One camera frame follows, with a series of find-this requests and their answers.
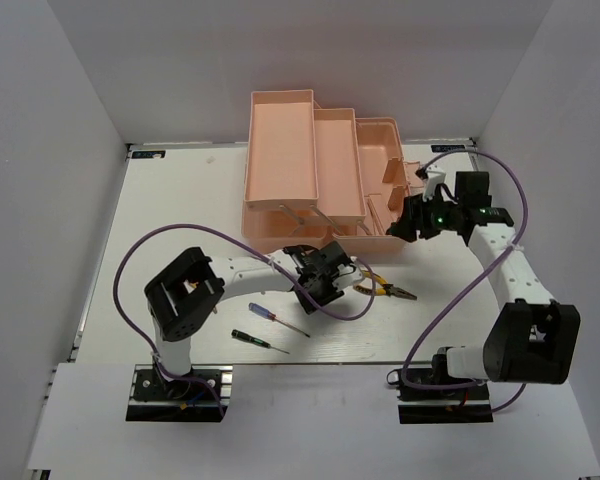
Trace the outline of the pink plastic toolbox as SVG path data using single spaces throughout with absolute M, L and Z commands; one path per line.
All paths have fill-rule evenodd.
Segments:
M 261 253 L 337 241 L 351 255 L 395 255 L 388 235 L 422 191 L 392 118 L 323 108 L 312 90 L 251 95 L 242 234 Z

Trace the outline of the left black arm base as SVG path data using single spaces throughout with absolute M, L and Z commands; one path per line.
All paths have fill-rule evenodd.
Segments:
M 219 423 L 223 415 L 211 390 L 227 412 L 233 368 L 210 365 L 195 367 L 193 374 L 204 381 L 189 383 L 166 380 L 153 365 L 136 365 L 126 410 L 127 422 Z

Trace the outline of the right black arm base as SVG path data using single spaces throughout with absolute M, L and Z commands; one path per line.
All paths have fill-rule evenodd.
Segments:
M 492 423 L 488 387 L 479 385 L 459 388 L 457 384 L 469 379 L 456 379 L 447 371 L 447 348 L 440 348 L 429 366 L 410 367 L 406 378 L 413 384 L 426 386 L 416 389 L 406 385 L 401 369 L 386 375 L 387 385 L 397 392 L 398 417 L 402 425 L 452 425 Z

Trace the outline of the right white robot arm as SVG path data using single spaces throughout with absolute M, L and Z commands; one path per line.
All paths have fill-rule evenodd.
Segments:
M 514 222 L 492 206 L 489 175 L 459 172 L 451 199 L 444 172 L 417 170 L 422 193 L 403 202 L 389 232 L 407 242 L 444 231 L 458 234 L 479 260 L 500 313 L 480 346 L 442 347 L 428 379 L 414 385 L 452 399 L 479 382 L 562 384 L 566 381 L 581 318 L 575 306 L 558 302 L 542 285 L 515 240 Z

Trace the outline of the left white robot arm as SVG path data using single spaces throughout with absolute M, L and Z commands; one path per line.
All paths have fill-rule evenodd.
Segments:
M 223 300 L 279 291 L 295 293 L 307 314 L 344 295 L 364 275 L 342 247 L 287 246 L 265 256 L 209 257 L 191 247 L 144 288 L 152 316 L 158 367 L 157 387 L 179 399 L 191 387 L 190 338 Z

